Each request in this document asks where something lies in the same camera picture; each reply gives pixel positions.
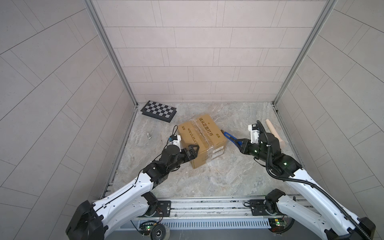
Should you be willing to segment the blue box cutter knife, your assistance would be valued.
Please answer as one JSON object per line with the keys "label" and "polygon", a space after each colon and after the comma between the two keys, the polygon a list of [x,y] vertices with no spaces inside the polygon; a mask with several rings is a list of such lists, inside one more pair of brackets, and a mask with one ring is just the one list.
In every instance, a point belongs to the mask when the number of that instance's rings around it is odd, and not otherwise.
{"label": "blue box cutter knife", "polygon": [[225,132],[224,130],[221,130],[222,134],[232,142],[231,138],[235,138],[234,136],[232,136],[231,134],[229,134],[228,132]]}

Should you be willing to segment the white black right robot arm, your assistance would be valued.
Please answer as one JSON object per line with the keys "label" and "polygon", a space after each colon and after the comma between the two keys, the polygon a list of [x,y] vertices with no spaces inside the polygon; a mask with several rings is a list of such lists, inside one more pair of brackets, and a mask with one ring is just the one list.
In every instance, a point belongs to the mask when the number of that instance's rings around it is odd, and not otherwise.
{"label": "white black right robot arm", "polygon": [[224,133],[244,155],[265,162],[270,177],[283,181],[298,191],[315,209],[301,206],[280,190],[266,196],[269,212],[280,212],[311,230],[322,240],[371,240],[376,225],[367,217],[360,218],[336,201],[318,185],[291,156],[282,153],[280,141],[271,133],[260,133],[258,141],[236,139]]}

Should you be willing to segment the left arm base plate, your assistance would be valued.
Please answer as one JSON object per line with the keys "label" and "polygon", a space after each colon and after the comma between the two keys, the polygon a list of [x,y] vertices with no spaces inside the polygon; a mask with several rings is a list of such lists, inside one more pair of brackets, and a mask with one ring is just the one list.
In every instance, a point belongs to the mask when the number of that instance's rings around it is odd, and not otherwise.
{"label": "left arm base plate", "polygon": [[150,209],[139,218],[160,218],[160,217],[169,217],[171,212],[171,201],[158,201],[157,206]]}

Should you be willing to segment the brown cardboard express box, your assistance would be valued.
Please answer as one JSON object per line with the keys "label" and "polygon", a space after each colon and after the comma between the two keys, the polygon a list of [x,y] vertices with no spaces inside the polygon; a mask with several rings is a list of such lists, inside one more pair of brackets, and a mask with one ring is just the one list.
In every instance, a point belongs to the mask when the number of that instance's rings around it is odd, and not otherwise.
{"label": "brown cardboard express box", "polygon": [[209,159],[208,156],[208,144],[204,143],[204,138],[200,131],[197,129],[192,119],[178,125],[178,133],[181,136],[181,144],[184,148],[189,145],[198,145],[200,147],[198,156],[192,160],[192,167],[197,169],[213,159]]}

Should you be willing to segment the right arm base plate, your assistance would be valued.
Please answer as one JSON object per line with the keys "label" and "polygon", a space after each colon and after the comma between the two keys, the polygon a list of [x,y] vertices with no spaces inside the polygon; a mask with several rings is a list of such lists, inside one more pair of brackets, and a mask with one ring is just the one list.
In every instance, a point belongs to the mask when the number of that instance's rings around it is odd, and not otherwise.
{"label": "right arm base plate", "polygon": [[252,216],[282,216],[283,214],[278,210],[271,210],[266,200],[249,200],[244,203],[246,208],[251,210]]}

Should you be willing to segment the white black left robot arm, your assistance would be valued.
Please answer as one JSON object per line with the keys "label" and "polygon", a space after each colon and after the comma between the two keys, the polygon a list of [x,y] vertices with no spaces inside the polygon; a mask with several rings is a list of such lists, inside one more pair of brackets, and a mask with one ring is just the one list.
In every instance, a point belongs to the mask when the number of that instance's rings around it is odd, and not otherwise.
{"label": "white black left robot arm", "polygon": [[81,203],[67,229],[70,240],[104,240],[112,232],[130,220],[152,215],[158,199],[151,192],[163,183],[180,165],[198,156],[199,146],[189,145],[180,149],[168,145],[159,160],[153,160],[140,170],[138,176],[113,194],[94,203]]}

